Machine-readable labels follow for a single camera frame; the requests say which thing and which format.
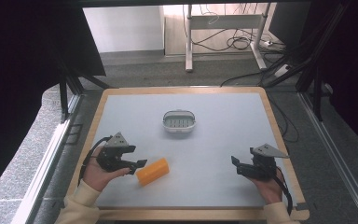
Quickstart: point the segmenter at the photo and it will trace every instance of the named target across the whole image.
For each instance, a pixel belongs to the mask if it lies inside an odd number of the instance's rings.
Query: sleeve
[[[65,207],[61,210],[55,223],[90,224],[97,222],[100,210],[94,204],[100,194],[101,192],[81,180],[74,194],[64,198]]]
[[[264,206],[264,214],[268,224],[299,224],[287,214],[284,203],[272,203]]]

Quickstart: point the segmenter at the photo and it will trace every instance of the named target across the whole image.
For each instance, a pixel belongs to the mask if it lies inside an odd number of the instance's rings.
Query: orange cylinder
[[[167,160],[162,158],[136,172],[139,183],[145,186],[170,172]]]

